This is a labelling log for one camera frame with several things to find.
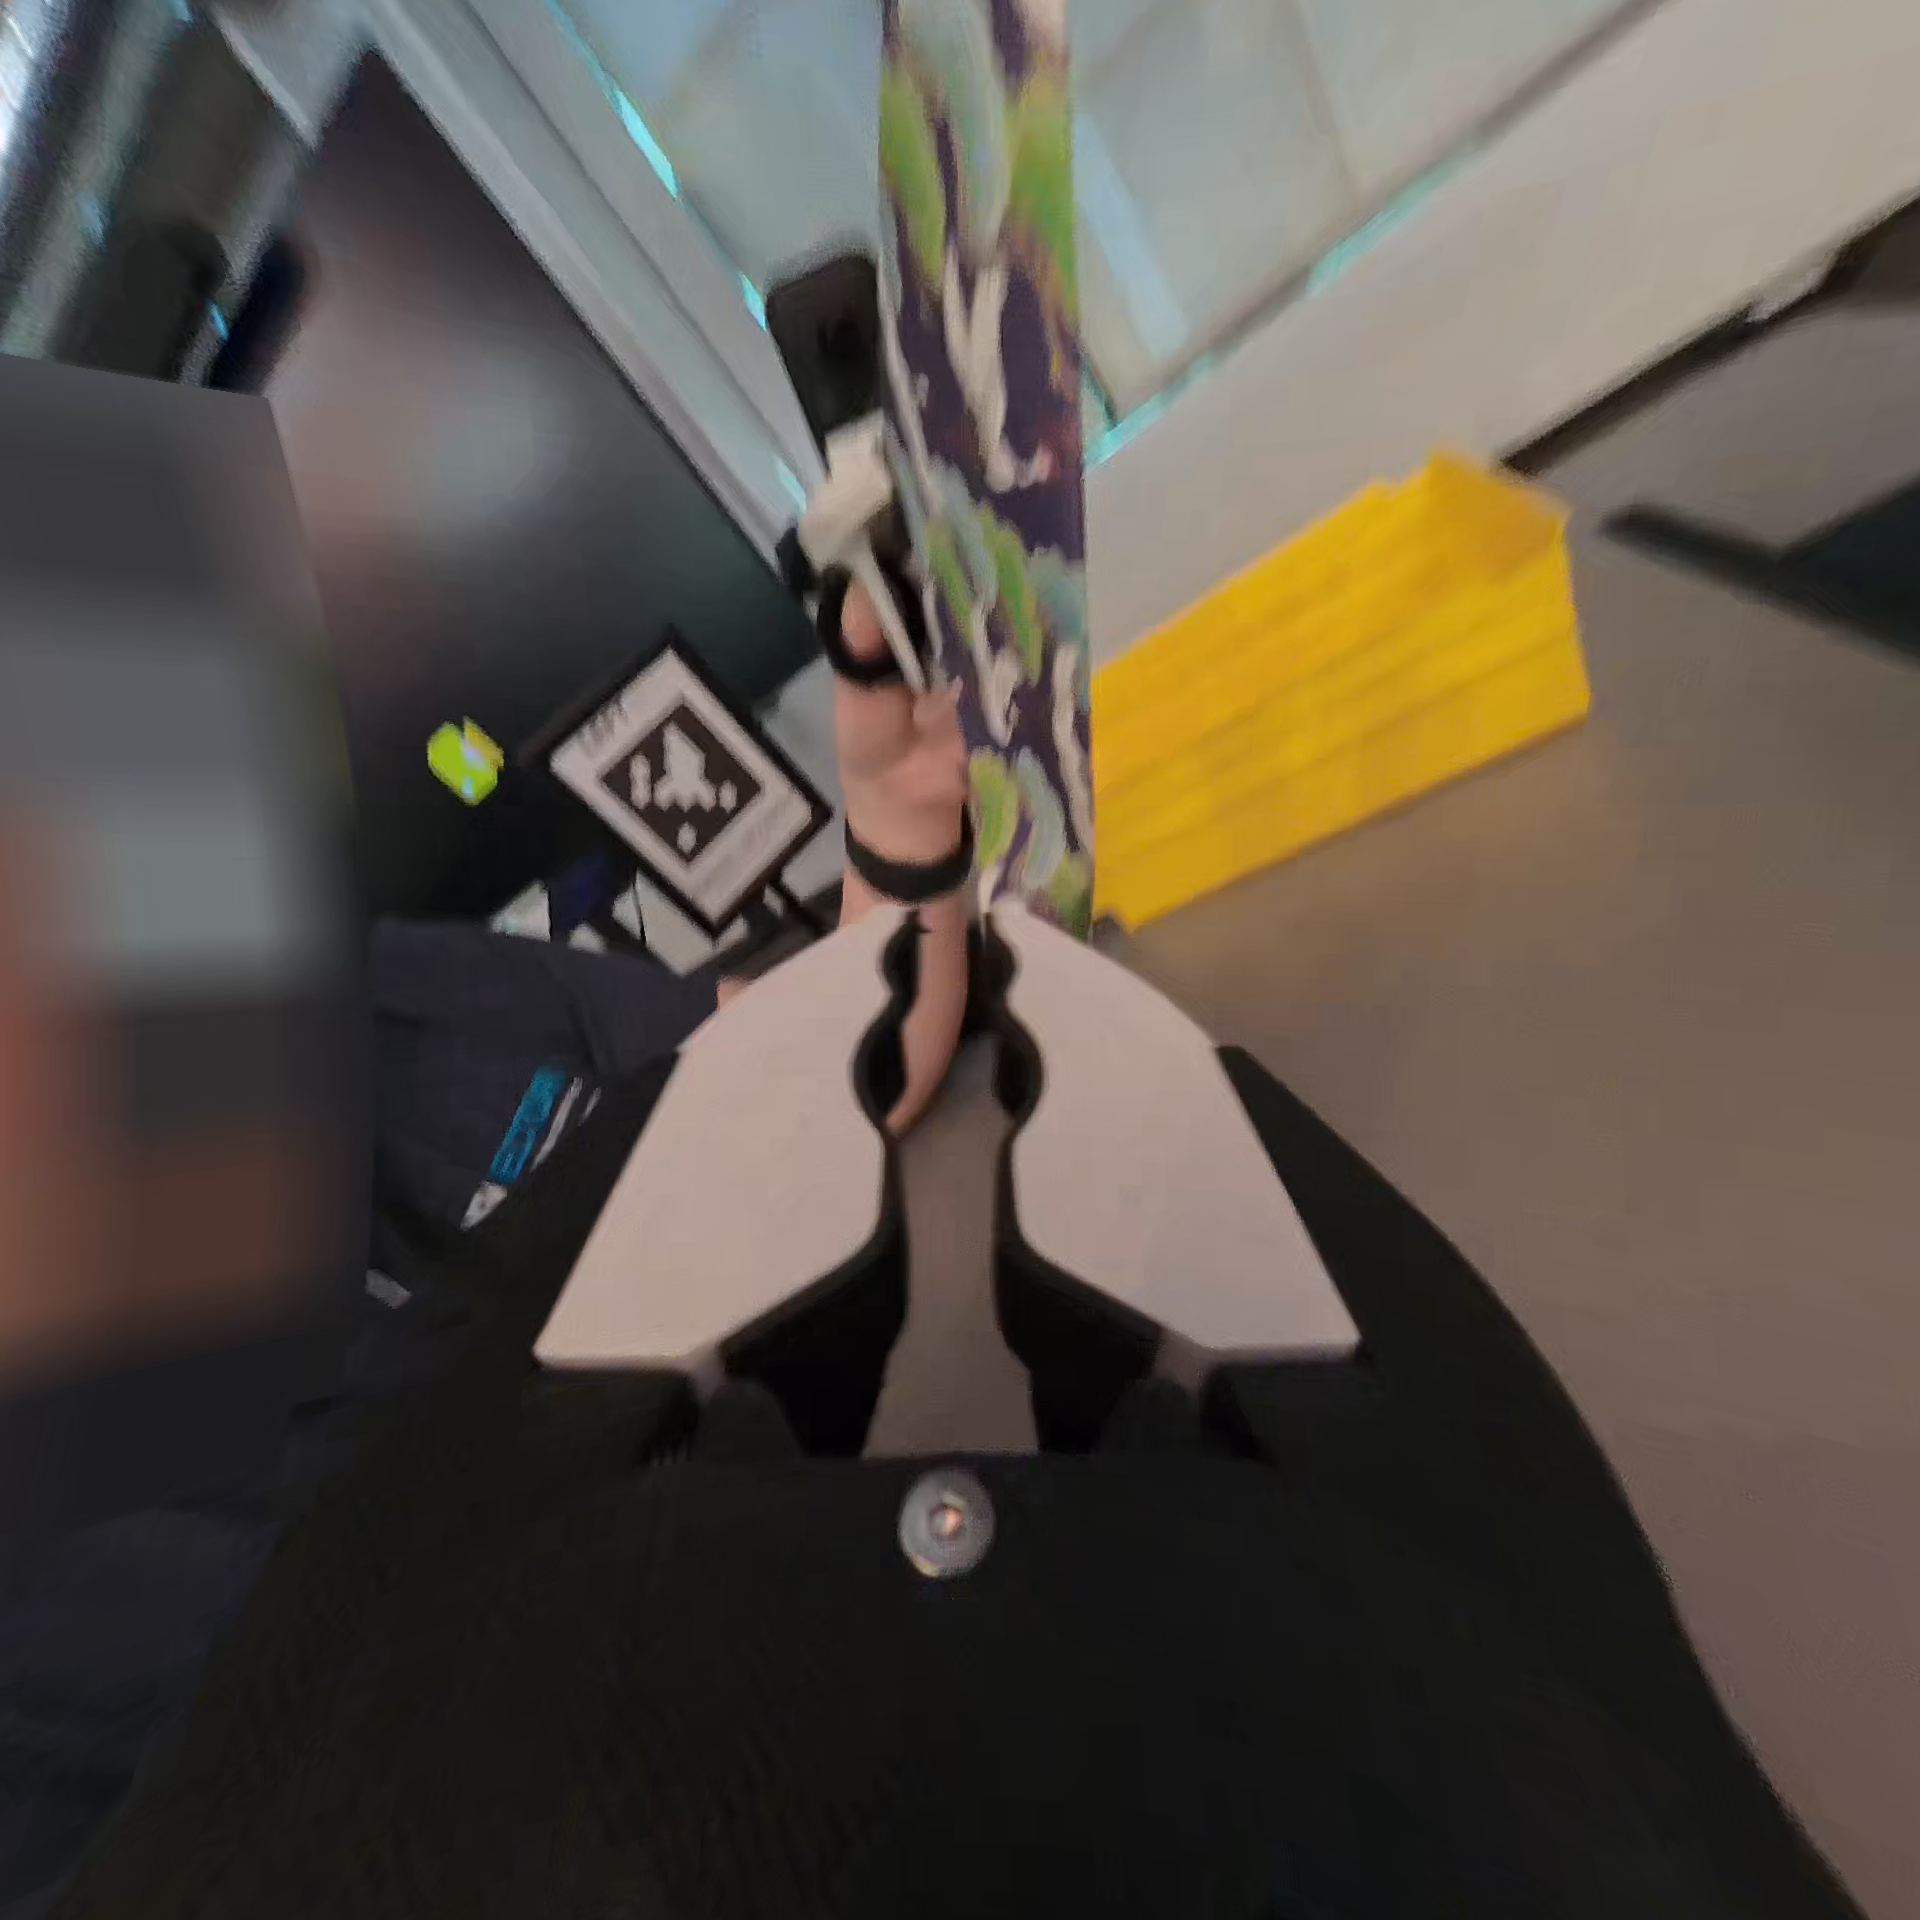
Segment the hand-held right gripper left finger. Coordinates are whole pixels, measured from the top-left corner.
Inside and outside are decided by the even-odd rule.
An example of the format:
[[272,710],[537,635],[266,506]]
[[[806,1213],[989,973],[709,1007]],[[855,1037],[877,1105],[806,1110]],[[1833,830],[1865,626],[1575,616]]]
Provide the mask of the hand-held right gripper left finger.
[[875,1238],[889,1137],[857,1049],[892,1005],[889,943],[917,931],[844,925],[683,1044],[539,1330],[541,1367],[717,1377],[730,1339]]

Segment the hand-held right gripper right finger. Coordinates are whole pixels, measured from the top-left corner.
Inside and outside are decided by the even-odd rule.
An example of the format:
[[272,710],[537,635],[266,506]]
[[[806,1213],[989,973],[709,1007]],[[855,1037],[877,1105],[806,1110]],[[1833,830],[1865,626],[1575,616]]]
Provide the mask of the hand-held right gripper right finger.
[[1143,1320],[1179,1377],[1354,1360],[1357,1325],[1210,1032],[1033,913],[999,905],[986,931],[1012,1254]]

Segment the patterned origami paper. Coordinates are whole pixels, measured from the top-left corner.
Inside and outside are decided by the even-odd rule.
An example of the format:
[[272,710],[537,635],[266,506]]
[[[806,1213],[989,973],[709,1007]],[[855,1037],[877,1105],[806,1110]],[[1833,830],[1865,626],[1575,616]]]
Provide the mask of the patterned origami paper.
[[889,2],[877,133],[888,461],[957,687],[983,905],[1094,918],[1083,332],[1065,5]]

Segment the person's left hand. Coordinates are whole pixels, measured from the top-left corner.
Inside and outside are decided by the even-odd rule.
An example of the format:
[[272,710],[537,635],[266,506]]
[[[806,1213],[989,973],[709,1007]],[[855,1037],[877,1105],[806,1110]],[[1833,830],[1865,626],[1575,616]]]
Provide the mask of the person's left hand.
[[961,839],[969,756],[954,685],[833,673],[836,775],[852,836],[883,860],[931,864]]

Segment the black wristband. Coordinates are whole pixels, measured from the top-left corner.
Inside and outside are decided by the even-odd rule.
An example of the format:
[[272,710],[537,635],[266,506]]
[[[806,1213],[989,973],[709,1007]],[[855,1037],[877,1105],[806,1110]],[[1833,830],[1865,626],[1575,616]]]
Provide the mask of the black wristband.
[[972,880],[975,835],[965,807],[957,813],[955,839],[941,858],[896,860],[877,853],[850,825],[842,829],[850,873],[879,900],[918,906],[960,893]]

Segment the framed marker sign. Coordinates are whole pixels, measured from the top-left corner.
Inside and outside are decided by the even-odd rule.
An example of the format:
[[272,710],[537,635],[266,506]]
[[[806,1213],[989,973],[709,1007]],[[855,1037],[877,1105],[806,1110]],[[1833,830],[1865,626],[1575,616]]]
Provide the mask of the framed marker sign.
[[677,631],[552,712],[516,764],[580,803],[711,943],[784,885],[823,793]]

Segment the yellow plastic bin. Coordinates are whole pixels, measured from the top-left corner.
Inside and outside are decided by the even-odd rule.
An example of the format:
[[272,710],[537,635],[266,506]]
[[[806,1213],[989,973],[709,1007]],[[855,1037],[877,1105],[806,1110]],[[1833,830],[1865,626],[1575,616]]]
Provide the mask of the yellow plastic bin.
[[1590,705],[1567,506],[1436,454],[1094,671],[1094,906],[1150,925]]

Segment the dark flat pad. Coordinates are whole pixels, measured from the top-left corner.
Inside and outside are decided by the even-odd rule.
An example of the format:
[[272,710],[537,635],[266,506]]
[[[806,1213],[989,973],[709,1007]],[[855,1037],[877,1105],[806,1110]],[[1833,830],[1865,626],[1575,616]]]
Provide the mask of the dark flat pad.
[[1604,517],[1601,535],[1758,605],[1918,661],[1915,487],[1787,544],[1645,505]]

